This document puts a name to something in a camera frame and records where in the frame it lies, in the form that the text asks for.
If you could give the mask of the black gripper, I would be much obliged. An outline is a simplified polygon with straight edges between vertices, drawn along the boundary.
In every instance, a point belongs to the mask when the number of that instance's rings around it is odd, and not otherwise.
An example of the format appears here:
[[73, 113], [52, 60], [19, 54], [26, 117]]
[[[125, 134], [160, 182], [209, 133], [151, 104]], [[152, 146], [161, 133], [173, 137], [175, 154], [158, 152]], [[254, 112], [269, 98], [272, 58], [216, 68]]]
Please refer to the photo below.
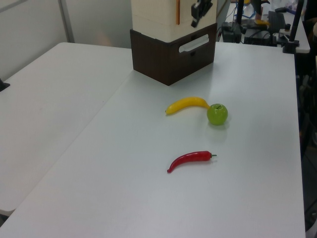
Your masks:
[[198, 0], [197, 4], [193, 4], [191, 6], [191, 15], [193, 17], [191, 26], [197, 27], [199, 20], [205, 16], [212, 6], [212, 0]]

